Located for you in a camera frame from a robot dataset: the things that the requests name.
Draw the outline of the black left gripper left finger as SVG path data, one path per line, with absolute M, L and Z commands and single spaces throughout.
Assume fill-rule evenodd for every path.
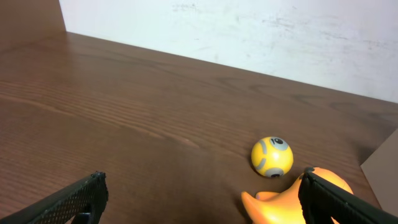
M 1 223 L 99 223 L 108 202 L 106 174 L 95 172 L 1 219 Z

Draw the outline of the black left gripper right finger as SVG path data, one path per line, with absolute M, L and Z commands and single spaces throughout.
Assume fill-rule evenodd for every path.
M 298 191 L 306 224 L 397 224 L 397 217 L 306 171 Z

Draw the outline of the orange toy dinosaur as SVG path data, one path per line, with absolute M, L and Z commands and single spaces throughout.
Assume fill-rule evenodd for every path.
M 300 175 L 287 190 L 278 192 L 258 192 L 252 197 L 241 193 L 246 212 L 253 223 L 293 224 L 305 223 L 299 201 L 299 188 L 303 176 Z

